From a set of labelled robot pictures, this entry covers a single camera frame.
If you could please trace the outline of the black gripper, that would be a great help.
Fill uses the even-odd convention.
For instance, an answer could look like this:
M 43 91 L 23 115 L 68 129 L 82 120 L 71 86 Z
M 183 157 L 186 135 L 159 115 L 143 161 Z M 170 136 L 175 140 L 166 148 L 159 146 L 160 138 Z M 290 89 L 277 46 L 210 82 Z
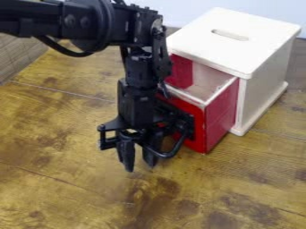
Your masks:
M 134 143 L 142 146 L 144 142 L 142 159 L 147 166 L 155 167 L 158 164 L 159 157 L 154 151 L 162 150 L 164 135 L 160 131 L 154 132 L 146 140 L 146 133 L 159 121 L 155 107 L 159 102 L 164 102 L 158 98 L 159 95 L 160 90 L 156 86 L 136 88 L 128 84 L 126 79 L 120 79 L 118 82 L 118 116 L 96 127 L 100 134 L 99 148 L 107 150 L 118 147 L 119 161 L 130 173 L 134 171 L 135 163 Z

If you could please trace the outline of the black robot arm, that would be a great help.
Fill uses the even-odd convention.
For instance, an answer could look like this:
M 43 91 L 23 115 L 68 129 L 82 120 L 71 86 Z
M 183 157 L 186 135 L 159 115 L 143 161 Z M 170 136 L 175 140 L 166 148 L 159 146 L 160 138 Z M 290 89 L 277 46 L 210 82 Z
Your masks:
M 172 120 L 156 113 L 156 95 L 166 92 L 172 73 L 163 16 L 123 0 L 0 0 L 0 33 L 36 38 L 53 50 L 86 57 L 118 46 L 126 76 L 118 82 L 115 120 L 98 126 L 99 148 L 118 150 L 127 171 L 134 170 L 135 147 L 147 165 L 172 157 L 182 144 L 163 152 L 166 128 Z

